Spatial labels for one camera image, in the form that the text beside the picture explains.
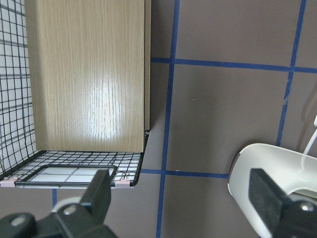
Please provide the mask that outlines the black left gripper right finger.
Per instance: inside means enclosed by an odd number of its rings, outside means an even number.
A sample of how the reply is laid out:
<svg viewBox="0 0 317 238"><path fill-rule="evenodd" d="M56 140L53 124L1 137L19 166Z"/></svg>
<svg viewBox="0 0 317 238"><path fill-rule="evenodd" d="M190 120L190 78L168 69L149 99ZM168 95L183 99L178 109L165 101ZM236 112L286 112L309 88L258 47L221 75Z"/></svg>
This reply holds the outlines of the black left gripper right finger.
<svg viewBox="0 0 317 238"><path fill-rule="evenodd" d="M263 169L251 169L249 201L267 229L277 229L292 199Z"/></svg>

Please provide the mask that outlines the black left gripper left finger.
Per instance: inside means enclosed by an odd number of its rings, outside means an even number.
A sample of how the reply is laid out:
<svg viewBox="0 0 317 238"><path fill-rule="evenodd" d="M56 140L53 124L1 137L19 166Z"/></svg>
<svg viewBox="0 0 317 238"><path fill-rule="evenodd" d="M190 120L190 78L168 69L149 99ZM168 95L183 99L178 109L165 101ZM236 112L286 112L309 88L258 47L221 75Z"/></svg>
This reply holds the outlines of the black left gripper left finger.
<svg viewBox="0 0 317 238"><path fill-rule="evenodd" d="M79 204L85 207L92 217L103 224L111 203L111 184L108 170L98 170L87 187Z"/></svg>

